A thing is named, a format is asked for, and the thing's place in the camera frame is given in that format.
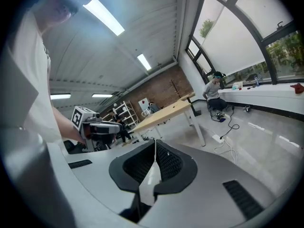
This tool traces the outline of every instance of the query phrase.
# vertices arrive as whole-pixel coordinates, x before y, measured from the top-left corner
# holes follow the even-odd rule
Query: glossy concrete floor
[[[221,146],[212,135],[224,135],[230,128],[229,118],[223,123],[212,121],[205,103],[195,105],[202,115],[197,116],[206,146],[201,147],[194,127],[188,126],[183,114],[158,126],[162,140],[175,141],[180,144],[214,153],[214,148]],[[236,107],[230,125],[239,124],[238,130],[231,130],[224,138],[237,152],[237,166],[266,185],[273,194],[280,196],[295,180],[304,154],[304,123],[295,119],[252,110],[243,112]],[[159,138],[155,129],[147,132],[148,137]],[[229,150],[224,144],[217,152]],[[234,162],[231,152],[222,154]],[[154,163],[140,186],[142,202],[153,204],[153,187],[160,181],[157,163]]]

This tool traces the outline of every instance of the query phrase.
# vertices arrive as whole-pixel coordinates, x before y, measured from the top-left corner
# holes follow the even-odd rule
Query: ceiling pipe
[[[141,86],[142,84],[144,84],[145,82],[147,82],[148,80],[150,80],[151,78],[157,76],[158,74],[168,70],[169,68],[177,65],[177,60],[175,58],[175,56],[172,57],[173,63],[168,64],[167,66],[164,66],[163,68],[157,70],[156,72],[148,75],[146,78],[142,79],[141,81],[139,81],[138,83],[134,84],[133,86],[131,86],[130,88],[127,88],[124,92],[120,93],[119,96],[115,96],[113,97],[113,99],[111,99],[106,105],[102,106],[102,108],[100,108],[100,105],[98,105],[96,107],[96,109],[99,108],[99,111],[102,112],[105,108],[107,108],[108,106],[110,106],[111,104],[114,104],[115,102],[117,102],[121,97],[123,97],[124,95],[126,95],[127,93],[133,91],[134,89],[136,89],[137,87]]]

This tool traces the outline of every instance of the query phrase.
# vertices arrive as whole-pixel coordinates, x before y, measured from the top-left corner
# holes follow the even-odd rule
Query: gray shirt
[[[204,93],[206,93],[207,101],[219,98],[219,83],[214,84],[212,81],[205,85]]]

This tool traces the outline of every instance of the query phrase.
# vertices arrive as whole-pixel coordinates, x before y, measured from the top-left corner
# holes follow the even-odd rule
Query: ceiling light
[[[55,94],[51,95],[51,100],[60,100],[60,99],[68,99],[71,97],[71,94]]]
[[[113,95],[104,95],[104,94],[93,94],[92,97],[94,98],[110,98]]]
[[[149,63],[148,63],[148,61],[147,61],[147,59],[144,57],[143,54],[140,54],[137,58],[140,60],[140,62],[142,63],[142,65],[143,65],[147,70],[150,70],[150,69],[151,69],[151,67],[150,67],[150,65],[149,65]]]
[[[124,28],[99,0],[92,0],[84,7],[113,31],[115,35],[119,36],[124,32]]]

